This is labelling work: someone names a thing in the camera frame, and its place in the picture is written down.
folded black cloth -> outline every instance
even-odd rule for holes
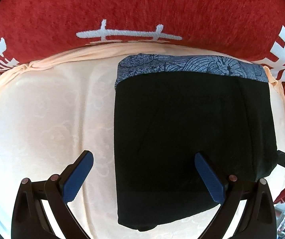
[[[276,166],[267,82],[206,72],[133,75],[116,86],[118,223],[145,231],[217,205],[194,155],[257,181]]]

blue patterned fabric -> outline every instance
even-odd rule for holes
[[[205,72],[268,82],[261,65],[244,63],[228,57],[138,54],[130,55],[119,62],[115,88],[121,81],[132,76],[174,71]]]

